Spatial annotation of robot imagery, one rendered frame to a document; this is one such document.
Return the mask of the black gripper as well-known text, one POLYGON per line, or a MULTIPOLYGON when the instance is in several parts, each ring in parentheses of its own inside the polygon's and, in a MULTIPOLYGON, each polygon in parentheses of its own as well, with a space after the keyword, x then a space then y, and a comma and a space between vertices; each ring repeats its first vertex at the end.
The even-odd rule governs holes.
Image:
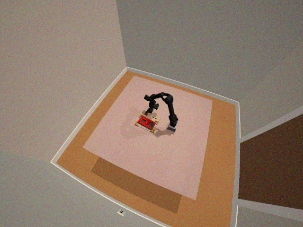
POLYGON ((153 111, 152 107, 153 107, 153 106, 154 106, 154 104, 153 104, 153 105, 149 104, 149 107, 150 107, 150 108, 148 108, 148 110, 147 110, 148 113, 152 113, 152 111, 153 111))

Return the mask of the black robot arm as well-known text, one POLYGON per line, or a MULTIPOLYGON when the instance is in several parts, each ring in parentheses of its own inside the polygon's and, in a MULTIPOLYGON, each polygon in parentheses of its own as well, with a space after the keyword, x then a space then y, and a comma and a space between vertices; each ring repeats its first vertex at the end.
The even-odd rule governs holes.
MULTIPOLYGON (((174 108, 173 108, 173 96, 169 93, 158 93, 158 94, 152 94, 151 96, 145 95, 144 99, 147 101, 150 101, 150 104, 153 105, 156 101, 154 99, 156 98, 162 98, 162 100, 168 105, 169 108, 169 120, 170 120, 170 126, 174 127, 177 125, 177 115, 175 115, 174 113, 174 108), (167 96, 166 98, 163 98, 163 96, 167 96)), ((159 104, 154 104, 154 106, 152 108, 154 109, 158 109, 159 104)))

